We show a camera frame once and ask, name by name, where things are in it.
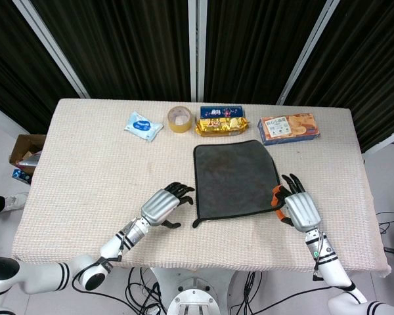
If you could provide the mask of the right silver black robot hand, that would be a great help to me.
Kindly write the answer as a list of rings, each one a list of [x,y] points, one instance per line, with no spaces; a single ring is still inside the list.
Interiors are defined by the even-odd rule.
[[[299,232],[309,232],[317,229],[321,222],[318,209],[305,190],[301,181],[294,175],[281,175],[288,185],[286,188],[279,184],[273,188],[271,206],[278,219]]]

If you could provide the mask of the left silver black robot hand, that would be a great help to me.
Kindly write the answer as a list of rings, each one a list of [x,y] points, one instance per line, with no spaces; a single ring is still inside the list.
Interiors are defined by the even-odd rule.
[[[184,203],[194,204],[194,201],[188,193],[195,191],[193,187],[172,182],[165,188],[158,190],[142,207],[141,217],[144,218],[150,226],[165,226],[170,229],[176,229],[181,223],[172,223],[168,221],[168,216],[180,205]]]

